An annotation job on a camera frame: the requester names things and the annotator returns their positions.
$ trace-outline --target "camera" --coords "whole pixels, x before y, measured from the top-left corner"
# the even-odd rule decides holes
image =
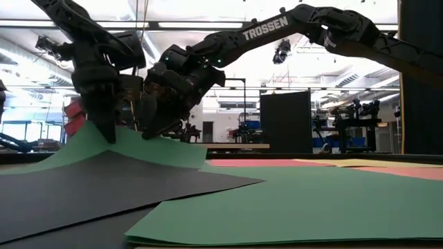
[[[275,55],[272,59],[274,64],[283,63],[288,57],[288,53],[291,51],[291,43],[288,39],[282,40],[278,48],[275,50]]]

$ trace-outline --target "black paper sheet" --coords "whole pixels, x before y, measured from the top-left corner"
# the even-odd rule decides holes
[[[0,246],[0,249],[132,249],[136,246],[127,243],[125,232],[153,209],[153,207],[147,207],[143,210],[20,239],[3,244]]]
[[[161,201],[259,182],[105,151],[65,167],[0,176],[0,243]]]

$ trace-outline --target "green paper sheet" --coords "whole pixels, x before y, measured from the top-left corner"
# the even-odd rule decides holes
[[[338,167],[202,171],[267,182],[163,202],[126,233],[128,240],[233,246],[443,237],[443,181]]]
[[[166,138],[143,140],[141,133],[127,128],[116,130],[117,143],[110,145],[90,122],[72,137],[61,150],[49,158],[23,167],[6,169],[0,174],[23,174],[76,163],[103,151],[112,150],[139,160],[176,167],[200,168],[206,148]]]

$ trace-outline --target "black curtain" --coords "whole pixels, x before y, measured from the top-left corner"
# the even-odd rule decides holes
[[[312,153],[311,92],[260,96],[260,125],[272,153]]]
[[[443,55],[443,1],[401,0],[399,28],[400,39]],[[401,86],[403,152],[443,154],[443,90],[404,74]]]

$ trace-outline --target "red paper sheet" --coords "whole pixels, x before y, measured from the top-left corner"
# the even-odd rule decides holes
[[[353,169],[443,181],[443,168],[355,167]]]
[[[256,160],[256,159],[239,159],[239,160],[211,160],[212,166],[217,167],[324,167],[333,166],[327,163],[311,163],[291,159],[275,159],[275,160]]]

